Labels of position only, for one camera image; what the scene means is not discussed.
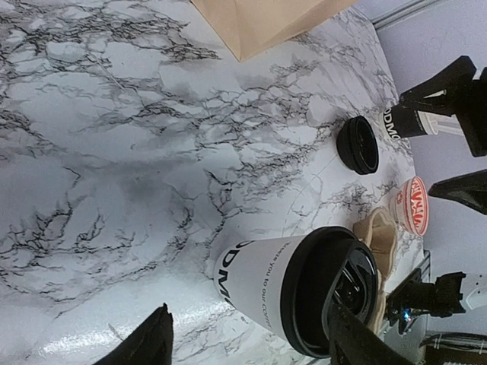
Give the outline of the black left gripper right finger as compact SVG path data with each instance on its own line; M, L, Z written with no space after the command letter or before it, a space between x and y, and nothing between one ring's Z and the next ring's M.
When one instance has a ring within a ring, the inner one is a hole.
M331 364L410 365L340 304L328 312Z

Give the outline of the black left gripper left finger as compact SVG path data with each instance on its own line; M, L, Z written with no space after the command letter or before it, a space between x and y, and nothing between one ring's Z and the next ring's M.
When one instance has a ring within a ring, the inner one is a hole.
M173 316L164 303L95 365L172 364Z

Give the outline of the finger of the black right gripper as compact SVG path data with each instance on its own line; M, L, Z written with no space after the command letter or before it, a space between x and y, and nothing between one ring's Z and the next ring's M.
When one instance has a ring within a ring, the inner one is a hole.
M479 213L486 213L486 170L455 176L431 186L428 195L458 202Z
M399 105L441 116L455 116L474 157L486 155L486 70L460 56L432 78L403 92Z

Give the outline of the black coffee cup lid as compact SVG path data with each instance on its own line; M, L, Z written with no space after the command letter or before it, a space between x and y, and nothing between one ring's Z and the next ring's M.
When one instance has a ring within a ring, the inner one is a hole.
M342 304L367 325L378 291L375 259L353 232L340 226L314 230L299 242L283 276L285 339L303 355L328 358L328 309Z

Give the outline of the white paper coffee cup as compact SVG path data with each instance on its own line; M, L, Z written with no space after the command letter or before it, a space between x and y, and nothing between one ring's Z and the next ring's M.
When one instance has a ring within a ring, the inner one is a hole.
M281 292L285 270L303 240L291 236L238 243L218 257L215 287L222 299L285 340Z

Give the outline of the right arm base board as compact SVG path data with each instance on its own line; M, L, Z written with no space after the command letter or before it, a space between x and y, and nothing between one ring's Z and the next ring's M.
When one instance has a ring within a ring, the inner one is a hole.
M391 327L397 325L399 335L420 316L446 318L466 312L460 292L465 273L445 274L434 283L423 282L421 273L417 268L387 297L385 316Z

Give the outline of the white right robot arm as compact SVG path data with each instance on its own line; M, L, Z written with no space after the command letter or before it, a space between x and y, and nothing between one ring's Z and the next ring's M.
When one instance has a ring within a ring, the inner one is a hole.
M460 56L423 83L403 92L384 125L390 137L411 138L438 132L466 139L474 157L486 155L486 73L469 56ZM486 171L480 170L435 183L435 198L460 203L486 213ZM456 272L433 283L411 280L391 303L431 316L448 317L486 305L486 275Z

